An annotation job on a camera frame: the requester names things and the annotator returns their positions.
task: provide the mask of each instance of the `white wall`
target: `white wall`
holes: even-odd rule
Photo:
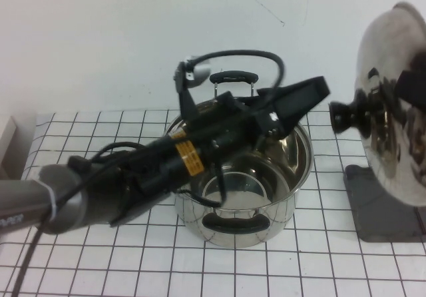
[[[176,107],[178,62],[222,49],[275,52],[285,84],[325,75],[348,101],[363,31],[398,1],[0,0],[0,113]],[[426,0],[406,1],[426,14]],[[214,67],[258,72],[263,86],[275,77],[253,59]]]

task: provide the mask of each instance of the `pot handle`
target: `pot handle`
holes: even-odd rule
[[[202,224],[207,229],[224,234],[244,235],[261,232],[271,225],[269,218],[257,214],[249,219],[244,218],[222,218],[211,212],[203,217]]]
[[[252,86],[252,96],[254,95],[254,83],[257,82],[259,76],[254,73],[244,71],[224,71],[211,74],[210,82],[214,84],[214,97],[218,96],[218,84],[232,83],[232,82],[245,82]]]

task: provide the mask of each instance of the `pot rim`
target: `pot rim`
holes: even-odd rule
[[[208,107],[212,104],[214,104],[215,100],[211,100],[211,101],[205,101],[203,103],[198,104],[198,107],[201,108],[205,108]],[[178,124],[182,121],[182,119],[180,119],[180,115],[177,116],[173,121],[170,122],[170,124],[167,126],[166,132],[165,134],[168,134],[170,132],[172,132],[172,130],[176,127],[178,127]],[[264,208],[268,208],[271,207],[273,205],[279,204],[283,201],[287,201],[289,199],[291,199],[295,193],[297,191],[299,191],[299,189],[302,187],[302,185],[305,183],[305,181],[308,179],[308,176],[310,175],[311,169],[312,169],[312,165],[314,164],[314,148],[312,146],[312,141],[311,138],[308,134],[308,132],[305,130],[305,128],[303,127],[302,124],[298,123],[296,125],[296,127],[294,128],[294,130],[302,137],[301,140],[304,144],[306,151],[306,154],[309,156],[309,159],[307,160],[307,165],[305,166],[305,170],[304,173],[302,175],[302,178],[299,180],[299,182],[296,184],[296,186],[293,188],[292,191],[290,191],[285,197],[275,201],[275,202],[271,202],[270,204],[267,205],[263,205],[263,206],[259,206],[259,207],[253,207],[253,208],[245,208],[245,209],[231,209],[231,208],[214,208],[214,210],[219,210],[219,211],[226,211],[226,212],[245,212],[245,211],[251,211],[251,210],[258,210],[258,209],[264,209]],[[262,156],[262,159],[264,160],[268,160],[268,157],[266,156]],[[204,206],[203,204],[200,204],[199,202],[197,202],[196,200],[194,200],[191,196],[189,196],[188,194],[176,194],[176,195],[180,195],[183,196],[201,206]]]

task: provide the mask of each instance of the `stainless steel pot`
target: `stainless steel pot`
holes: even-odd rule
[[[202,112],[214,104],[207,101],[198,109]],[[167,133],[179,127],[184,127],[180,117]],[[265,242],[293,216],[299,187],[306,181],[312,161],[309,135],[298,125],[287,138],[266,139],[254,152],[222,166],[228,190],[223,207],[206,207],[187,194],[178,194],[176,211],[189,229],[218,246],[243,248]],[[192,187],[205,198],[220,200],[217,180],[211,172],[196,176]]]

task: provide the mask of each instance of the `black knob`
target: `black knob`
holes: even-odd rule
[[[371,134],[368,107],[368,98],[362,90],[356,90],[355,98],[350,104],[331,102],[329,111],[333,132],[340,134],[354,127],[363,138],[368,138]]]

